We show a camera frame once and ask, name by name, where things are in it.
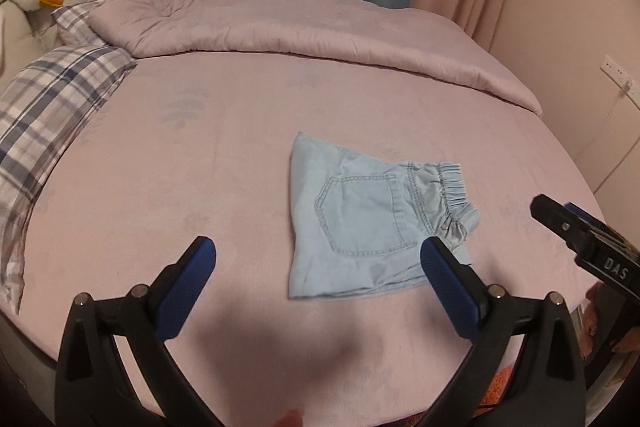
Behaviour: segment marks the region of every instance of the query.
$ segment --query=mattress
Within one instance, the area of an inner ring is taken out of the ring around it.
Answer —
[[[486,283],[533,298],[559,291],[570,308],[593,283],[529,216],[544,192],[602,217],[530,110],[388,68],[196,52],[139,60],[56,166],[27,235],[23,330],[55,357],[74,295],[124,295],[207,235],[216,270],[167,347],[226,425],[266,426],[303,407],[305,426],[365,427],[427,409],[470,347],[428,284],[287,299],[299,131],[386,162],[459,163],[481,215],[467,246]]]

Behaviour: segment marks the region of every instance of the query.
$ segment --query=electrical outlet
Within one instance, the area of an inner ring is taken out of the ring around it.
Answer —
[[[604,57],[604,62],[600,66],[600,69],[607,73],[607,76],[618,84],[620,89],[624,89],[625,86],[629,86],[629,90],[626,92],[626,95],[633,103],[636,104],[636,107],[640,109],[640,86],[638,86],[636,81],[632,79],[625,70],[617,65],[609,55]]]

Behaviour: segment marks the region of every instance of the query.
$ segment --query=silver bolt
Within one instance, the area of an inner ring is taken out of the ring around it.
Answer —
[[[549,293],[549,300],[556,306],[559,306],[564,302],[564,298],[558,292]]]
[[[87,302],[89,302],[89,294],[85,292],[79,293],[74,298],[74,304],[77,304],[78,306],[84,306]]]
[[[491,286],[489,286],[488,290],[489,290],[489,295],[491,295],[492,297],[495,297],[496,299],[500,299],[505,295],[507,295],[507,290],[505,290],[499,284],[492,284]]]
[[[140,299],[141,297],[144,297],[148,292],[149,286],[147,286],[146,284],[136,284],[131,289],[131,296],[135,297],[136,299]]]

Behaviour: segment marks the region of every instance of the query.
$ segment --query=beige wall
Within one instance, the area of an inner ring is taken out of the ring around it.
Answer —
[[[640,110],[601,70],[610,55],[640,84],[640,0],[505,0],[490,52],[540,100],[543,120],[592,190],[640,135]],[[640,148],[596,192],[604,215],[640,246]]]

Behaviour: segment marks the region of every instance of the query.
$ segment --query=light blue shorts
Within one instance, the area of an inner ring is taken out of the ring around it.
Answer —
[[[441,238],[464,264],[479,223],[460,166],[389,164],[299,133],[291,155],[296,251],[290,298],[367,296],[427,281],[420,245]]]

